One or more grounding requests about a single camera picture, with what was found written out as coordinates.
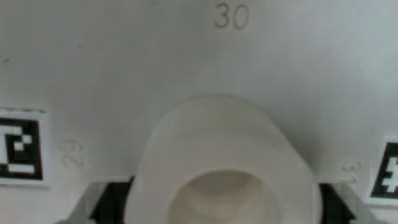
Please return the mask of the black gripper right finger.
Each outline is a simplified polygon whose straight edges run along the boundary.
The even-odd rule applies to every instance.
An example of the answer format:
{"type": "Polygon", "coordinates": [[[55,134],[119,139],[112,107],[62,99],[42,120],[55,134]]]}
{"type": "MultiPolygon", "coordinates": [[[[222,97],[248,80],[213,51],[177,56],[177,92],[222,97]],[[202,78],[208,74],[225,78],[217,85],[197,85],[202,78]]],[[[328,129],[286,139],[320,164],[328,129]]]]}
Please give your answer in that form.
{"type": "Polygon", "coordinates": [[[385,224],[344,185],[321,183],[320,192],[323,206],[320,224],[385,224]]]}

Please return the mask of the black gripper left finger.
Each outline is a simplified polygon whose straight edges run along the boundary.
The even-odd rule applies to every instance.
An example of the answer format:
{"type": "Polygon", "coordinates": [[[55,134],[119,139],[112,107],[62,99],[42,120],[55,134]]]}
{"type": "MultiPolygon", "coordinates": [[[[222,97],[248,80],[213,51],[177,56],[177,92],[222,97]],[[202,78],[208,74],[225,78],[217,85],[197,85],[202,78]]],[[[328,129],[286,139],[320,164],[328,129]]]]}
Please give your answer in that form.
{"type": "Polygon", "coordinates": [[[126,198],[135,177],[121,181],[92,182],[69,216],[55,224],[124,224],[126,198]]]}

